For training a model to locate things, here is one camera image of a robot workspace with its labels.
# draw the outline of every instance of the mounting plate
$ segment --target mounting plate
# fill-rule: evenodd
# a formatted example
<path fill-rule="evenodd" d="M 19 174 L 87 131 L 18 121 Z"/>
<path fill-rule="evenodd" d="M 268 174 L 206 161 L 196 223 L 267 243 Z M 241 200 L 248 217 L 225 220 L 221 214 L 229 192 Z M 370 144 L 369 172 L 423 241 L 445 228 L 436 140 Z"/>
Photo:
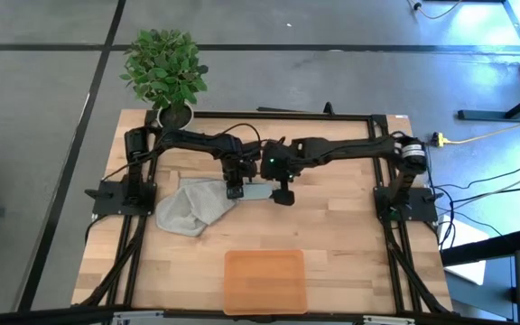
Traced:
<path fill-rule="evenodd" d="M 400 210 L 400 215 L 393 213 L 393 210 L 388 207 L 387 187 L 374 188 L 373 193 L 375 195 L 376 216 L 380 220 L 402 221 L 400 215 L 403 216 L 404 221 L 433 222 L 438 219 L 434 202 L 424 199 L 432 196 L 432 192 L 429 189 L 411 188 L 408 192 L 409 205 L 398 209 Z"/>
<path fill-rule="evenodd" d="M 150 216 L 154 209 L 156 189 L 154 182 L 143 183 L 140 203 L 134 206 L 124 205 L 124 184 L 119 181 L 102 181 L 96 191 L 98 195 L 92 211 L 99 216 Z"/>

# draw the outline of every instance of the yellow cable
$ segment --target yellow cable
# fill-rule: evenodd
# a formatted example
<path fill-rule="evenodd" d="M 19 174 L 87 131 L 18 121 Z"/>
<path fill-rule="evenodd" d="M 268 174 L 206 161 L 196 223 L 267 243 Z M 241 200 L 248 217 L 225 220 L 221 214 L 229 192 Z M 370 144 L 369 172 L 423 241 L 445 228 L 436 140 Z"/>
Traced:
<path fill-rule="evenodd" d="M 408 2 L 409 2 L 410 5 L 414 8 L 414 2 L 413 2 L 413 0 L 408 0 Z M 426 14 L 426 13 L 424 12 L 424 10 L 423 10 L 420 6 L 419 6 L 418 9 L 416 9 L 416 10 L 418 10 L 419 12 L 421 12 L 421 14 L 422 14 L 423 16 L 425 16 L 425 17 L 427 17 L 427 18 L 429 18 L 429 19 L 439 19 L 439 18 L 443 17 L 445 14 L 450 13 L 454 8 L 457 7 L 457 5 L 460 5 L 461 2 L 462 2 L 462 0 L 457 1 L 457 3 L 456 3 L 454 6 L 452 6 L 449 10 L 447 10 L 446 12 L 444 12 L 444 13 L 442 13 L 442 14 L 439 14 L 438 16 L 434 16 L 434 17 L 433 17 L 433 16 L 429 16 L 428 14 Z"/>
<path fill-rule="evenodd" d="M 498 135 L 498 134 L 503 133 L 505 131 L 514 130 L 517 127 L 520 127 L 520 124 L 513 125 L 513 126 L 510 126 L 510 127 L 504 128 L 504 129 L 500 129 L 500 130 L 497 130 L 495 132 L 491 132 L 491 133 L 486 134 L 486 135 L 479 135 L 479 136 L 472 137 L 470 139 L 460 140 L 460 141 L 451 141 L 451 140 L 443 137 L 442 138 L 442 143 L 443 144 L 465 144 L 465 143 L 469 143 L 471 141 L 480 140 L 480 139 L 484 139 L 486 137 L 490 137 L 491 135 Z"/>

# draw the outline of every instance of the gray cloth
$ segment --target gray cloth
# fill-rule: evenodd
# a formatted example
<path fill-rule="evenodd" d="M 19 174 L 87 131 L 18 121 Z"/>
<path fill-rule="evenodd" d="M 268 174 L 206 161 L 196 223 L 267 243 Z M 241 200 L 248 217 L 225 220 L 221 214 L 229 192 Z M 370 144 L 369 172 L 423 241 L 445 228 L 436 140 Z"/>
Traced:
<path fill-rule="evenodd" d="M 156 206 L 156 225 L 172 233 L 197 237 L 236 202 L 226 198 L 223 181 L 181 179 L 180 188 Z"/>

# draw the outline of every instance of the plant pot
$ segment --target plant pot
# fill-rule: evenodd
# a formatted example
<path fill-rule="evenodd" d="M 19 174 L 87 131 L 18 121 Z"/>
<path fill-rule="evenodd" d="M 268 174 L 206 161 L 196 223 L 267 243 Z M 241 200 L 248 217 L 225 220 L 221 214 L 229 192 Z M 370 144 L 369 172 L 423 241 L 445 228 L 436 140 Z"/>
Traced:
<path fill-rule="evenodd" d="M 194 119 L 194 110 L 188 103 L 183 109 L 160 108 L 156 122 L 161 128 L 168 130 L 183 130 Z"/>

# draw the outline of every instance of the desk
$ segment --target desk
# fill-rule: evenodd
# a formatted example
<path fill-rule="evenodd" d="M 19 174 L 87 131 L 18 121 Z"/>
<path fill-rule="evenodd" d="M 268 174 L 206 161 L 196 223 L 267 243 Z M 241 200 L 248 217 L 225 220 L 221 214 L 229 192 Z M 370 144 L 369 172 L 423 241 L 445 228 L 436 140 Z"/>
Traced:
<path fill-rule="evenodd" d="M 124 132 L 144 124 L 145 111 L 124 110 L 107 161 L 106 174 L 126 164 Z M 390 131 L 411 133 L 406 116 L 388 116 Z M 330 140 L 368 137 L 367 124 L 354 121 L 196 118 L 189 129 L 213 135 L 236 123 L 254 125 L 262 138 L 287 142 L 297 137 Z M 230 131 L 243 142 L 255 140 L 247 127 Z M 383 172 L 388 183 L 388 172 Z M 121 179 L 120 172 L 114 180 Z M 157 164 L 156 199 L 174 193 L 180 177 L 220 178 L 220 162 L 206 153 L 166 151 Z M 136 308 L 221 311 L 224 254 L 228 250 L 301 249 L 304 253 L 308 309 L 314 312 L 394 313 L 383 229 L 376 220 L 371 159 L 331 162 L 306 169 L 291 185 L 292 207 L 271 200 L 243 201 L 200 237 L 165 232 L 149 218 L 135 282 Z M 408 222 L 417 273 L 440 303 L 451 309 L 434 234 L 421 222 Z M 114 263 L 122 217 L 107 217 L 90 231 L 72 301 L 81 302 Z M 124 295 L 122 272 L 116 302 Z M 400 274 L 410 309 L 406 276 Z"/>

